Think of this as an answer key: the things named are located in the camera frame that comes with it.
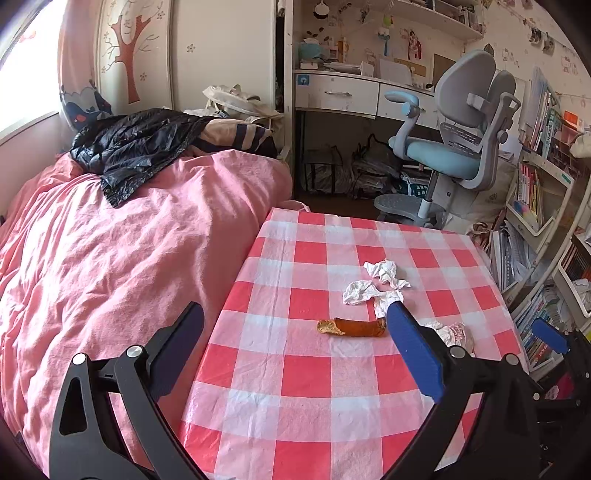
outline hanging photo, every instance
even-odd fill
[[[544,48],[542,51],[548,55],[554,54],[554,39],[547,33],[544,34]]]
[[[531,27],[530,43],[539,45],[542,42],[542,32],[538,28]]]

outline window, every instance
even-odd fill
[[[53,0],[33,19],[0,70],[0,131],[60,106],[57,42],[67,0]]]

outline chair backrest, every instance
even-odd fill
[[[486,100],[491,104],[490,110],[486,115],[486,124],[481,125],[480,130],[482,133],[486,132],[488,125],[491,124],[492,119],[495,116],[496,109],[499,107],[501,102],[501,93],[510,93],[515,95],[515,89],[517,84],[515,83],[515,77],[508,71],[503,70],[499,72],[495,79],[491,83],[491,88],[488,90]]]
[[[437,110],[464,127],[481,126],[487,121],[486,115],[467,104],[468,95],[473,93],[487,99],[495,72],[496,64],[492,55],[484,50],[467,53],[437,82]]]

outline curtain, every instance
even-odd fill
[[[96,88],[96,35],[99,0],[69,0],[58,46],[61,117],[74,131],[112,115],[111,105]]]

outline chair armrest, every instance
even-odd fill
[[[394,103],[410,103],[418,106],[418,97],[409,92],[400,92],[399,90],[390,90],[384,93],[386,100]]]
[[[394,155],[402,160],[411,160],[406,156],[406,142],[408,135],[417,124],[418,116],[421,115],[421,109],[418,105],[418,97],[408,92],[399,92],[392,90],[384,93],[386,100],[395,103],[403,103],[402,114],[406,116],[406,120],[396,134],[394,141]]]

